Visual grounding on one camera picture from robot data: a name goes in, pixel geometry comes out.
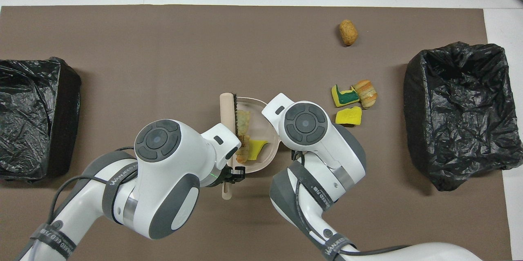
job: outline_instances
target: brown tabletop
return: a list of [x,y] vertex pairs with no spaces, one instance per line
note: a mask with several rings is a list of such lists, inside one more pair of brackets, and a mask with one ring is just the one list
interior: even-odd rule
[[[359,39],[345,47],[338,24]],[[149,122],[170,118],[199,132],[220,121],[219,95],[268,102],[279,92],[324,107],[334,84],[370,79],[379,97],[350,131],[367,175],[324,218],[360,250],[448,242],[485,260],[510,259],[501,172],[438,192],[411,164],[403,77],[421,49],[486,43],[477,9],[61,6],[2,7],[0,58],[63,58],[82,77],[80,126],[70,172],[33,185],[0,183],[0,259],[13,259],[47,217],[52,196],[94,158],[132,145]],[[270,203],[272,175],[291,163],[284,146],[264,170],[234,186],[201,190],[176,233],[151,241],[100,218],[70,258],[80,260],[322,260]]]

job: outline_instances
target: food scrap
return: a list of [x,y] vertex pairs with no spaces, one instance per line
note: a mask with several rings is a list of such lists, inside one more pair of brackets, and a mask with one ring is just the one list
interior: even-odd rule
[[376,89],[374,89],[374,86],[372,86],[372,83],[370,83],[370,80],[360,80],[357,84],[354,85],[354,89],[356,92],[358,92],[361,106],[365,109],[372,107],[372,105],[376,103],[378,94]]
[[358,39],[358,31],[350,20],[344,20],[340,23],[340,33],[346,45],[352,45]]
[[361,108],[356,106],[338,111],[335,122],[339,125],[360,125]]
[[250,136],[247,135],[247,130],[249,129],[250,122],[250,112],[244,110],[237,110],[237,136],[241,142],[241,147],[239,147],[236,152],[236,161],[240,164],[245,164],[249,157],[249,140]]

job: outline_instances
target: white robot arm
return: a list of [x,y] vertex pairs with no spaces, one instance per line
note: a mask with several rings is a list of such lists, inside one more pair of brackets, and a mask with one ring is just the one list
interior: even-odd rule
[[175,120],[150,123],[136,137],[138,158],[115,151],[94,160],[18,259],[67,259],[103,215],[150,239],[170,235],[189,218],[200,187],[244,178],[245,169],[226,167],[239,146],[221,124],[199,134]]
[[[344,127],[332,124],[315,103],[294,103],[279,94],[262,113],[296,155],[290,167],[274,176],[271,201],[325,259],[480,260],[468,250],[444,243],[359,252],[322,214],[364,177],[361,145]],[[138,158],[115,151],[94,160],[56,211],[53,205],[49,219],[17,260],[67,259],[93,222],[104,215],[150,239],[170,235],[189,218],[200,187],[245,177],[245,169],[226,166],[239,146],[237,137],[221,124],[199,134],[175,120],[150,123],[136,137]]]
[[275,209],[296,226],[328,261],[478,261],[468,250],[445,243],[397,246],[359,252],[322,219],[323,212],[365,175],[365,152],[358,140],[309,101],[276,96],[262,111],[282,142],[295,151],[294,162],[273,177]]

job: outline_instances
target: black object in corner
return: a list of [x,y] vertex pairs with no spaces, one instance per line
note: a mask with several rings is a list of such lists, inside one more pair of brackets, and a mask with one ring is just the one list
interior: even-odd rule
[[456,42],[407,66],[404,114],[412,163],[440,191],[522,163],[505,50]]
[[38,181],[67,173],[80,84],[59,58],[0,60],[0,178]]

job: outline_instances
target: yellow sponge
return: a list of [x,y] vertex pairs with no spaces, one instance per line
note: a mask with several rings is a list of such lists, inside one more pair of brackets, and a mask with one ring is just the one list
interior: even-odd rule
[[339,125],[360,125],[361,108],[356,106],[338,111],[336,113],[336,123]]
[[350,90],[340,91],[338,89],[338,85],[336,84],[332,87],[331,93],[332,99],[334,99],[334,103],[337,107],[342,107],[359,101],[358,93],[352,86]]
[[247,157],[247,160],[256,160],[258,159],[258,155],[262,151],[262,148],[264,145],[266,145],[267,141],[257,141],[257,140],[250,140],[249,141],[249,157]]

